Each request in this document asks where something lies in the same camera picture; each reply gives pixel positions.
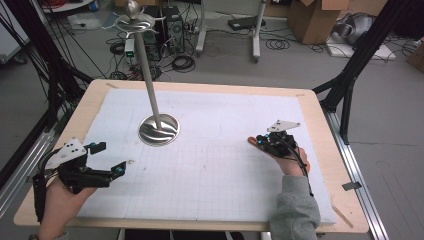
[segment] wooden table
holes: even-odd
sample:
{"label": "wooden table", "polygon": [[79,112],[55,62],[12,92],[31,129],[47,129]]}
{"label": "wooden table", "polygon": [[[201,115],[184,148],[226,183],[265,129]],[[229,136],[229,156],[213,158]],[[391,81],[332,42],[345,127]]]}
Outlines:
{"label": "wooden table", "polygon": [[[364,233],[369,227],[354,190],[345,191],[342,185],[350,182],[336,143],[323,115],[315,93],[305,89],[263,88],[245,86],[224,86],[184,83],[154,83],[155,90],[236,93],[269,96],[297,97],[308,126],[326,187],[329,191],[333,209],[337,216],[334,225],[321,225],[317,232]],[[109,89],[145,89],[144,82],[95,80],[82,98],[72,118],[60,136],[56,147],[63,146],[71,137],[84,139],[92,121],[99,111]],[[14,222],[17,225],[34,226],[36,221],[33,191],[28,192],[18,209]],[[186,229],[186,230],[237,230],[269,231],[267,222],[217,222],[217,221],[177,221],[177,220],[138,220],[75,218],[69,226],[119,227],[145,229]]]}

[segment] metal bar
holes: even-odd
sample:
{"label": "metal bar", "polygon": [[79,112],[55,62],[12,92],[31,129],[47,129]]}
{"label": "metal bar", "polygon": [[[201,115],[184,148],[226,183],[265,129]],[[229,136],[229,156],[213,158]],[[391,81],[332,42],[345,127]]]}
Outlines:
{"label": "metal bar", "polygon": [[205,19],[205,3],[204,0],[200,2],[200,27],[199,37],[197,39],[196,53],[197,57],[200,57],[200,53],[203,52],[203,46],[205,45],[206,38],[206,19]]}
{"label": "metal bar", "polygon": [[324,115],[327,119],[328,125],[330,126],[331,132],[333,133],[334,140],[337,143],[352,182],[359,182],[362,185],[361,188],[356,189],[356,194],[359,202],[361,203],[362,209],[364,210],[365,217],[368,221],[368,225],[370,226],[374,239],[388,240],[389,237],[386,233],[386,229],[384,228],[383,222],[372,200],[371,194],[368,191],[367,184],[365,183],[361,170],[359,169],[356,158],[353,155],[352,149],[349,145],[344,143],[342,136],[339,134],[340,121],[337,114],[324,111]]}
{"label": "metal bar", "polygon": [[143,35],[141,32],[135,33],[136,51],[140,56],[140,64],[143,70],[143,78],[146,83],[147,93],[149,94],[150,105],[152,106],[153,117],[155,119],[156,128],[162,129],[162,123],[159,117],[158,103],[156,101],[155,90],[153,88],[152,75],[150,74],[149,60],[147,59],[146,46],[144,45]]}
{"label": "metal bar", "polygon": [[389,0],[369,31],[365,34],[363,40],[359,43],[358,49],[348,61],[341,74],[335,79],[313,89],[315,93],[330,89],[327,96],[321,101],[321,106],[327,111],[335,112],[337,105],[344,98],[340,134],[345,144],[349,144],[347,133],[355,81],[379,49],[391,29],[406,14],[414,1],[416,0]]}
{"label": "metal bar", "polygon": [[258,17],[256,18],[256,28],[253,34],[253,58],[258,62],[261,57],[261,49],[259,44],[259,32],[261,31],[262,18],[265,12],[266,0],[261,0],[261,5],[259,6]]}
{"label": "metal bar", "polygon": [[[64,112],[60,110],[59,118],[64,115]],[[42,132],[38,138],[34,141],[32,147],[26,151],[26,155],[22,160],[21,164],[17,166],[10,176],[6,184],[0,191],[0,219],[6,213],[12,201],[15,199],[19,190],[22,188],[26,181],[26,177],[30,176],[34,168],[37,166],[41,157],[45,152],[51,148],[57,141],[55,137],[55,128],[51,128],[49,131]]]}

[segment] hand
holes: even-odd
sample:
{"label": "hand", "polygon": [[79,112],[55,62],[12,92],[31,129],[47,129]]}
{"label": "hand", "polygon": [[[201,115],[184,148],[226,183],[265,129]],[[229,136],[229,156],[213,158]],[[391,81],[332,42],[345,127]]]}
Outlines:
{"label": "hand", "polygon": [[95,191],[96,188],[84,188],[80,193],[73,194],[56,177],[47,187],[44,217],[38,238],[52,240],[63,235],[66,224],[78,214],[82,205]]}
{"label": "hand", "polygon": [[[252,144],[253,146],[257,147],[261,151],[264,151],[263,148],[261,148],[258,144],[256,144],[256,138],[255,137],[249,137],[247,141]],[[306,165],[306,170],[310,171],[310,165],[308,162],[308,156],[306,155],[306,152],[303,148],[297,148],[296,152],[299,154],[300,158]],[[285,175],[292,175],[292,176],[303,176],[302,169],[299,166],[299,163],[296,161],[296,158],[290,154],[284,158],[276,157],[274,155],[271,155],[267,153],[269,156],[271,156],[275,161],[277,161],[278,165],[280,165],[281,170]]]}

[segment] black mechanical device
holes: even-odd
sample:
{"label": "black mechanical device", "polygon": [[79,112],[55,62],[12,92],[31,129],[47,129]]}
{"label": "black mechanical device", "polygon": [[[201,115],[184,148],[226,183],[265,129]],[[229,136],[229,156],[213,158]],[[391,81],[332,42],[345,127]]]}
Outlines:
{"label": "black mechanical device", "polygon": [[287,134],[286,131],[271,132],[264,136],[258,135],[256,143],[267,153],[276,157],[286,157],[290,155],[289,147],[296,149],[297,143],[293,135]]}
{"label": "black mechanical device", "polygon": [[[287,134],[286,131],[279,132],[270,132],[264,136],[256,136],[256,144],[266,153],[269,153],[275,157],[285,158],[290,154],[293,155],[294,160],[299,164],[300,169],[302,169],[303,175],[308,177],[308,171],[306,169],[306,164],[303,162],[299,153],[296,151],[298,148],[296,141],[294,140],[293,135]],[[311,186],[309,185],[309,194],[313,197]]]}
{"label": "black mechanical device", "polygon": [[[63,148],[56,149],[46,154],[40,160],[39,164],[41,164],[41,166],[39,165],[39,172],[32,178],[35,213],[39,222],[43,220],[47,182],[51,177],[57,175],[63,184],[70,188],[72,193],[77,194],[83,188],[87,187],[109,187],[113,180],[125,174],[125,161],[112,167],[110,171],[94,170],[87,167],[88,152],[90,152],[91,155],[101,152],[106,149],[106,143],[92,143],[83,147],[79,144],[81,146],[79,147],[75,146],[79,143],[78,140],[76,141],[77,142],[74,140],[73,143],[71,141],[68,142]],[[69,148],[66,149],[69,151],[60,151],[64,148]],[[59,159],[59,161],[49,164],[48,161],[51,159],[53,159],[53,161]],[[52,168],[46,171],[46,166],[49,165]]]}

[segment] fabric sleeve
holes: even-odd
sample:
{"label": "fabric sleeve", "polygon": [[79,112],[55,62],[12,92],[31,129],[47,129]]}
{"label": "fabric sleeve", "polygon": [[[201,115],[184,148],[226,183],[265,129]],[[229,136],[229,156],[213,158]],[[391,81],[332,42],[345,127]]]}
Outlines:
{"label": "fabric sleeve", "polygon": [[283,176],[283,190],[277,196],[277,209],[269,220],[273,240],[317,239],[320,224],[318,204],[309,195],[308,179]]}

